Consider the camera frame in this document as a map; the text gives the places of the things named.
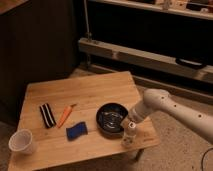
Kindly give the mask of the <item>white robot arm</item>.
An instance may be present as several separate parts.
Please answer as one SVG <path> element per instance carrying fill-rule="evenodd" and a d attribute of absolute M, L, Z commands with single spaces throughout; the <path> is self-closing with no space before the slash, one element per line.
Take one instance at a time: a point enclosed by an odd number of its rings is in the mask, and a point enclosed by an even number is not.
<path fill-rule="evenodd" d="M 213 116 L 175 102 L 163 89 L 146 89 L 143 98 L 129 110 L 128 117 L 135 123 L 141 123 L 156 111 L 169 114 L 213 144 Z"/>

